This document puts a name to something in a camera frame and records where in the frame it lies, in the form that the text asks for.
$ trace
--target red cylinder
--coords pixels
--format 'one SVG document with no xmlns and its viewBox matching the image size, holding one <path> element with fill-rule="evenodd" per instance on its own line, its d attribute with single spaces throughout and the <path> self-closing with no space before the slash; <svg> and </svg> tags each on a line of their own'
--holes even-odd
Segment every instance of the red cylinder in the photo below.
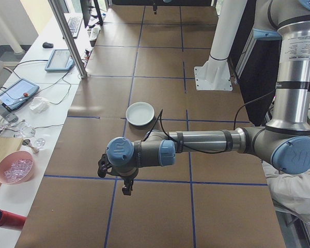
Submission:
<svg viewBox="0 0 310 248">
<path fill-rule="evenodd" d="M 0 227 L 22 231 L 26 217 L 0 209 Z"/>
</svg>

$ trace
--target pink bowl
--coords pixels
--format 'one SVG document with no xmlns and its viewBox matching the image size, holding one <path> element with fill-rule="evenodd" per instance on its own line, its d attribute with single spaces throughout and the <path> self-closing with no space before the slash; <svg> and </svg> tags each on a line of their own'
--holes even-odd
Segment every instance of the pink bowl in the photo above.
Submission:
<svg viewBox="0 0 310 248">
<path fill-rule="evenodd" d="M 19 159 L 31 160 L 32 161 L 31 169 L 20 180 L 15 181 L 15 182 L 8 182 L 7 178 L 5 177 L 5 171 L 9 170 L 11 168 L 11 165 Z M 10 155 L 6 156 L 4 159 L 2 159 L 2 161 L 0 162 L 0 183 L 3 183 L 3 184 L 19 184 L 22 182 L 26 182 L 33 175 L 34 171 L 35 171 L 34 161 L 33 161 L 32 155 L 30 153 L 28 153 L 27 151 L 13 152 Z"/>
</svg>

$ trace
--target screen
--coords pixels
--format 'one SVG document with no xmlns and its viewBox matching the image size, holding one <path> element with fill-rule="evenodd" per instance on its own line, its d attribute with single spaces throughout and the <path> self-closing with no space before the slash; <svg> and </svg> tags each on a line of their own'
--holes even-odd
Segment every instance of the screen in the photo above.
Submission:
<svg viewBox="0 0 310 248">
<path fill-rule="evenodd" d="M 35 87 L 25 80 L 20 80 L 17 84 L 6 90 L 6 93 L 0 95 L 0 100 L 6 105 L 12 105 L 19 102 L 19 98 L 23 97 L 25 92 L 30 92 Z"/>
<path fill-rule="evenodd" d="M 55 50 L 52 59 L 48 65 L 49 69 L 62 69 L 67 67 L 70 59 L 69 50 Z"/>
<path fill-rule="evenodd" d="M 89 19 L 91 18 L 92 9 L 89 6 L 92 6 L 92 1 L 91 0 L 80 0 L 80 3 L 81 3 L 81 9 L 83 13 L 84 24 L 86 28 L 88 25 Z"/>
</svg>

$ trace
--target glass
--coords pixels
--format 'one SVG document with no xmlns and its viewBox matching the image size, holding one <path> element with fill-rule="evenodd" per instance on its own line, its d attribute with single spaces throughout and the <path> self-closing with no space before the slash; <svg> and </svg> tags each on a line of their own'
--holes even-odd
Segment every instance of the glass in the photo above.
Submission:
<svg viewBox="0 0 310 248">
<path fill-rule="evenodd" d="M 39 139 L 36 139 L 35 143 L 34 143 L 34 146 L 37 148 L 37 149 L 40 149 L 41 147 L 43 147 L 45 145 L 46 141 L 44 138 L 39 138 Z"/>
<path fill-rule="evenodd" d="M 22 120 L 18 124 L 19 133 L 24 138 L 32 138 L 36 134 L 36 129 L 28 124 L 25 120 Z"/>
</svg>

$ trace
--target computer mouse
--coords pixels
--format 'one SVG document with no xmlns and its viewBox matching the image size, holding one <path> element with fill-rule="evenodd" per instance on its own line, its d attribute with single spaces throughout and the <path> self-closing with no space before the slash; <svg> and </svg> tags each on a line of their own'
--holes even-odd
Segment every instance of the computer mouse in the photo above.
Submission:
<svg viewBox="0 0 310 248">
<path fill-rule="evenodd" d="M 48 43 L 48 42 L 44 42 L 42 44 L 43 48 L 53 48 L 54 44 L 53 43 Z"/>
</svg>

